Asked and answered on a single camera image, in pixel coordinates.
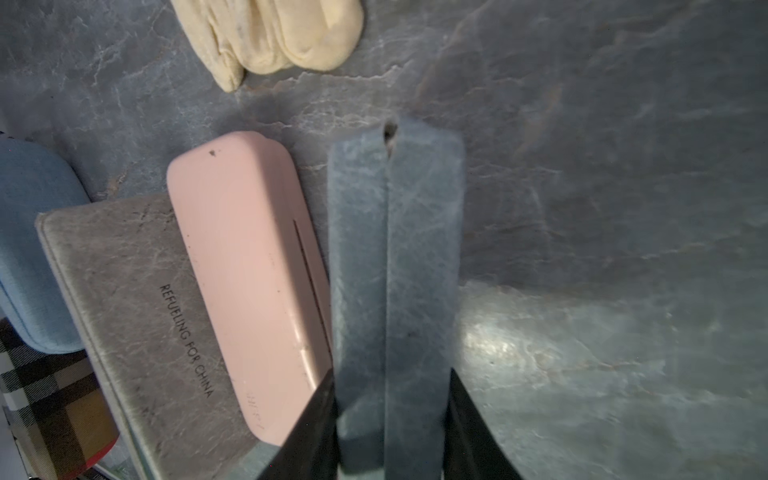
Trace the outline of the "green glasses case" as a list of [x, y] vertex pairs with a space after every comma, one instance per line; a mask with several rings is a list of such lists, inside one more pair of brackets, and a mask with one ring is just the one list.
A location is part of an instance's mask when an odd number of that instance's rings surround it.
[[143, 479], [224, 479], [255, 445], [167, 195], [39, 215], [36, 228]]

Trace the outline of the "beige fabric glove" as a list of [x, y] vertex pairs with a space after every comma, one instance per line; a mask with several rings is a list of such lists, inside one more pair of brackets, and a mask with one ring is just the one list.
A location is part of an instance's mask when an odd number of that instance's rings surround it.
[[357, 0], [173, 0], [194, 52], [225, 92], [247, 72], [297, 66], [330, 71], [352, 54], [364, 26]]

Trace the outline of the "case with white sunglasses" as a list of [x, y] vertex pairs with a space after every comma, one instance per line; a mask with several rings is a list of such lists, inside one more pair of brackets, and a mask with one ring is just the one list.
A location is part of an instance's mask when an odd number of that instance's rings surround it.
[[1, 137], [1, 311], [33, 349], [68, 354], [82, 340], [36, 229], [39, 214], [88, 204], [71, 166], [26, 140]]

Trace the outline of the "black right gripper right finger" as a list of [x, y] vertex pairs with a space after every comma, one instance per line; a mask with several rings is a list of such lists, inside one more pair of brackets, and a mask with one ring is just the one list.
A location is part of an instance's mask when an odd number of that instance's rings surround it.
[[455, 369], [450, 374], [443, 478], [523, 479], [493, 437]]

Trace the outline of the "teal grey case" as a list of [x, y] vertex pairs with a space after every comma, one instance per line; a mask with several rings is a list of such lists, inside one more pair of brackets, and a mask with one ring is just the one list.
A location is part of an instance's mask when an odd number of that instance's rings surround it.
[[438, 479], [457, 346], [463, 141], [398, 117], [335, 142], [328, 168], [340, 474]]

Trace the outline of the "pink glasses case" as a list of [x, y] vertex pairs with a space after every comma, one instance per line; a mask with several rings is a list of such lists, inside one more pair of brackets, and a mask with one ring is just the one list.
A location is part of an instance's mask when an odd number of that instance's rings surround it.
[[167, 186], [245, 422], [281, 445], [332, 365], [329, 280], [294, 162], [237, 131], [174, 159]]

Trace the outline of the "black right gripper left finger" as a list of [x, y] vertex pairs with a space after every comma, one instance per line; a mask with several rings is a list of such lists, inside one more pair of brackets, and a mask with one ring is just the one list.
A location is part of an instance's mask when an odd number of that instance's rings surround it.
[[334, 373], [330, 369], [258, 480], [335, 480], [339, 465], [336, 419]]

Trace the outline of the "beige case black glasses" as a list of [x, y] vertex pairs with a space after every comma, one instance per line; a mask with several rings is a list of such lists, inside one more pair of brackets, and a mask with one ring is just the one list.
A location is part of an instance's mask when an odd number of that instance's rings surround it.
[[39, 479], [75, 479], [119, 431], [85, 351], [49, 355], [1, 320], [1, 411]]

